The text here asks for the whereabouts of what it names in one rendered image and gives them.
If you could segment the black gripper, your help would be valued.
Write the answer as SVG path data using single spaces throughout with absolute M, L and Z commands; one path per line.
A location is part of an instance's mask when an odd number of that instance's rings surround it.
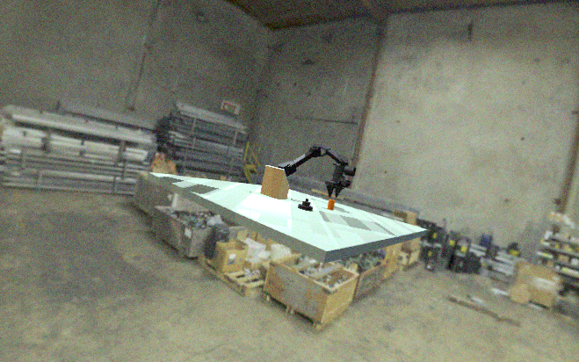
M 331 180 L 331 181 L 327 180 L 325 182 L 325 184 L 326 184 L 327 189 L 328 189 L 329 197 L 331 197 L 333 190 L 336 188 L 336 198 L 337 198 L 339 193 L 345 188 L 345 186 L 343 184 L 341 184 L 341 182 L 340 183 L 338 182 L 339 178 L 343 174 L 334 172 L 334 174 L 332 174 L 332 175 L 333 175 L 333 180 Z

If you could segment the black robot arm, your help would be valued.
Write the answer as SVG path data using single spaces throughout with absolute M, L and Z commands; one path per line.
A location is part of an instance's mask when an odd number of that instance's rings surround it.
M 321 148 L 326 149 L 326 152 L 322 153 Z M 329 146 L 322 145 L 322 144 L 313 145 L 306 154 L 300 156 L 299 158 L 295 159 L 294 161 L 288 161 L 286 163 L 280 163 L 278 165 L 278 167 L 280 169 L 284 169 L 286 176 L 289 176 L 297 171 L 296 168 L 298 166 L 300 166 L 301 164 L 303 164 L 304 162 L 306 162 L 310 158 L 318 157 L 318 156 L 325 156 L 325 155 L 329 155 L 330 157 L 332 157 L 336 161 L 335 163 L 333 163 L 334 165 L 336 165 L 335 173 L 345 174 L 347 176 L 352 176 L 352 177 L 355 176 L 356 167 L 348 166 L 348 158 L 346 156 L 340 156 L 334 149 L 332 149 Z M 346 188 L 348 186 L 350 186 L 350 181 L 349 180 L 346 181 L 344 176 L 341 176 L 339 178 L 338 182 L 339 183 L 341 182 L 341 184 L 343 184 Z

